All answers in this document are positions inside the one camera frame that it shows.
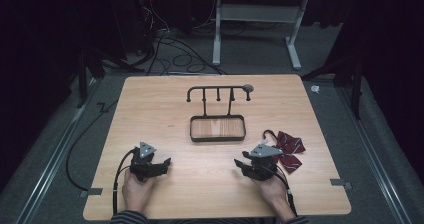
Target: person's right hand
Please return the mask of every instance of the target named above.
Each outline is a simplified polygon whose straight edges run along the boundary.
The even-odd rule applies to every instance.
[[[259,187],[262,198],[272,207],[282,221],[287,222],[296,217],[287,202],[286,187],[278,177],[273,176],[265,181],[251,180]]]

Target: hand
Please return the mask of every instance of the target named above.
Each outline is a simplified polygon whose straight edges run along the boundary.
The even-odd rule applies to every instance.
[[[262,198],[272,207],[283,222],[296,217],[287,202],[286,187],[278,177],[273,176],[265,181],[251,180],[259,187]]]
[[[125,181],[122,186],[122,193],[124,195],[127,210],[142,212],[147,205],[155,180],[156,177],[152,177],[147,179],[146,182],[141,182],[137,179],[136,175],[130,172],[130,170],[127,169],[125,171]]]

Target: white desk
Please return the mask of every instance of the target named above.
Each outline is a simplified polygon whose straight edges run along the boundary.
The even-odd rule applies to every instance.
[[[221,21],[259,21],[259,22],[284,22],[292,23],[293,30],[284,41],[290,55],[293,69],[300,70],[301,64],[294,46],[303,15],[306,10],[308,0],[302,0],[299,6],[263,6],[251,4],[223,4],[221,0],[216,0],[216,24],[215,38],[213,46],[214,65],[221,63]]]

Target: striped sleeve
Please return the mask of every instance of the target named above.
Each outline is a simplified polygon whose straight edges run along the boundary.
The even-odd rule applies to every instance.
[[[311,224],[304,216],[295,217],[286,222],[286,224]]]
[[[111,224],[147,224],[147,217],[135,211],[122,211],[115,214],[110,221]]]

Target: person's left hand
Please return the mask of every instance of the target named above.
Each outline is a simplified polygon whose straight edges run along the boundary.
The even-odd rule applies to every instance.
[[[142,212],[147,205],[155,180],[156,177],[151,177],[146,182],[141,182],[130,170],[125,171],[122,193],[127,210]]]

